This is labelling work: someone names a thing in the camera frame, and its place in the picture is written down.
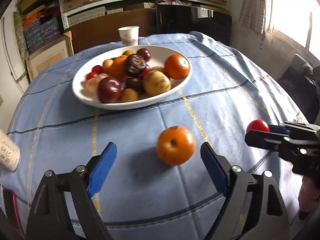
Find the beige cup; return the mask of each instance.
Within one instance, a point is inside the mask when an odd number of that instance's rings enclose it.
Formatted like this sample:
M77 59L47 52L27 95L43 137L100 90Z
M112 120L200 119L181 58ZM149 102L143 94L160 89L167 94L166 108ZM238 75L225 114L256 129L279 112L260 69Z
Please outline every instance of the beige cup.
M0 163L10 171L15 171L20 162L20 149L0 130Z
M118 29L124 46L136 46L139 39L139 26L127 26Z

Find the metal screw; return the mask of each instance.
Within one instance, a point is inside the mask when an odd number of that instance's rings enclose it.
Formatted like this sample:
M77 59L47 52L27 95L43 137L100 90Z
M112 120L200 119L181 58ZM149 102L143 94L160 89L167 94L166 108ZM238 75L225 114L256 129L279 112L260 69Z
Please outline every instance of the metal screw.
M76 167L76 171L78 172L83 172L85 169L85 167L83 165L79 165L78 167Z
M46 177L50 177L52 175L52 171L48 170L44 174L45 174Z
M302 154L307 154L306 149L300 149L300 152L301 152Z
M264 175L265 175L266 177L268 177L268 178L271 178L271 177L272 177L271 171L265 171L265 172L264 172Z
M239 166L232 166L232 170L234 172L240 172L241 171L241 168Z

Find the window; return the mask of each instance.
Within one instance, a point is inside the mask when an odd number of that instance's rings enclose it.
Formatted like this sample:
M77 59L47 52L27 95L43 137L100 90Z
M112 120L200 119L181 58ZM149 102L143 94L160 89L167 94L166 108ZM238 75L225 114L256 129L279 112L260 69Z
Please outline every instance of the window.
M272 0L269 30L311 61L320 60L319 28L320 6L316 0Z

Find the oval white plate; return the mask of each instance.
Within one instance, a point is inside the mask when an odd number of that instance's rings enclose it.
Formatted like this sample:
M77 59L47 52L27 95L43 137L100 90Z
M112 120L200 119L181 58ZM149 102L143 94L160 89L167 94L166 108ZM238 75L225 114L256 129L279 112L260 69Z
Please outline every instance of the oval white plate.
M98 108L103 108L103 109L109 109L109 110L126 110L126 109L134 109L134 108L139 108L143 106L148 106L151 104L154 104L156 102L159 102L160 100L166 98L167 96L177 92L179 89L181 89L190 79L192 75L192 66L190 61L185 57L190 66L190 73L189 75L181 80L174 80L171 79L171 84L172 88L160 95L154 96L154 97L148 97L146 96L141 96L138 101L134 102L128 102L128 103L114 103L114 104L102 104L96 97L96 95L93 95L92 93L89 93L86 88L85 88L85 77L88 73L91 72L91 69L95 65L102 65L103 61L106 59L110 59L113 57L119 57L124 53L126 50L132 50L133 52L137 52L141 48L146 48L149 50L151 54L151 59L148 61L148 65L153 68L155 66L164 66L164 62L166 59L174 54L180 54L181 53L173 50L173 49L168 49L165 47L161 46L153 46L153 45L139 45L139 46L127 46L119 49L113 49L110 51L107 51L105 53L102 53L98 55L97 57L89 60L86 64L84 64L76 73L75 77L73 78L72 81L72 90L74 95L83 103L90 105L90 106L95 106Z

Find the window frame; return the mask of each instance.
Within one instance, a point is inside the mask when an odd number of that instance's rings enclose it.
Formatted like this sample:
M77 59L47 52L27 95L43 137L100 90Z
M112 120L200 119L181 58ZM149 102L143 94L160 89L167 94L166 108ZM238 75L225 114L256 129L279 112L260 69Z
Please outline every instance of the window frame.
M312 34L312 12L310 11L309 15L309 30L308 30L308 36L307 36L307 42L306 46L303 47L301 44L296 42L295 40L291 39L289 36L285 35L284 33L278 31L277 29L274 28L274 23L275 23L275 13L273 10L273 1L274 0L268 0L268 2L271 5L271 10L270 10L270 21L268 22L266 26L266 30L269 33L272 33L274 36L276 36L278 39L284 41L291 47L293 47L297 52L300 54L300 56L304 57L307 61L311 62L312 65L314 66L319 66L320 65L320 59L316 58L310 51L310 40L311 40L311 34Z

